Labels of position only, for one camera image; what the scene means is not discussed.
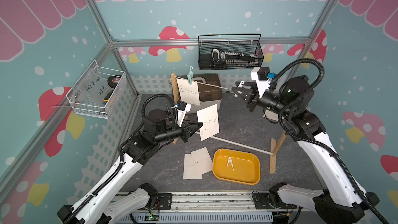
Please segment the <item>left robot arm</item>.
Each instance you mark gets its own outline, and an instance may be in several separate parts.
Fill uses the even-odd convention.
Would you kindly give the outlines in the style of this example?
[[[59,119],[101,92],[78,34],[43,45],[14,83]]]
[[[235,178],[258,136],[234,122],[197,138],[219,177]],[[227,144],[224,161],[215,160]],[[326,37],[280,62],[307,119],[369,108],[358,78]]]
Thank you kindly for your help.
[[[148,211],[156,205],[159,192],[149,183],[116,202],[113,198],[151,157],[175,139],[188,142],[202,122],[185,120],[192,105],[177,103],[167,94],[156,94],[143,103],[142,121],[118,147],[119,157],[98,183],[74,205],[57,213],[64,224],[114,224],[135,210]]]

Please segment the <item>white clothespin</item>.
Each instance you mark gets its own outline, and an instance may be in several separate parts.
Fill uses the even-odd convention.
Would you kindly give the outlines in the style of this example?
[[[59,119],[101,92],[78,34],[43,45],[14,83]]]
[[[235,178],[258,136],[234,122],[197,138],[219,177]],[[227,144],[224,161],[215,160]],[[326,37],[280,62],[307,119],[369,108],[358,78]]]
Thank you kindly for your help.
[[[227,168],[231,168],[232,171],[234,171],[234,164],[233,164],[233,159],[232,159],[232,157],[228,157],[226,167],[227,167]]]
[[[238,87],[238,88],[241,88],[241,87],[243,87],[243,85],[245,84],[245,82],[244,81],[241,81],[241,82],[236,82],[236,86]]]

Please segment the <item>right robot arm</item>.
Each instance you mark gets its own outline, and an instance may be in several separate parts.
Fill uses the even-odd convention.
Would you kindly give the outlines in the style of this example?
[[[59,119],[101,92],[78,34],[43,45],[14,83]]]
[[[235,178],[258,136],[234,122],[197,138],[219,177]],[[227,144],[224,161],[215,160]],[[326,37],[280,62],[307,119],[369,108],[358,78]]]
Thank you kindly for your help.
[[[277,183],[269,189],[269,205],[274,208],[295,205],[299,209],[308,209],[328,224],[354,224],[368,210],[386,223],[376,209],[378,196],[366,191],[355,180],[334,149],[320,119],[307,109],[315,87],[324,78],[323,65],[313,59],[300,59],[287,65],[282,73],[301,63],[312,64],[318,69],[313,83],[308,83],[307,76],[299,76],[279,87],[281,74],[271,73],[268,67],[256,67],[250,82],[232,88],[250,111],[260,107],[277,115],[277,123],[306,152],[325,183],[322,190]]]

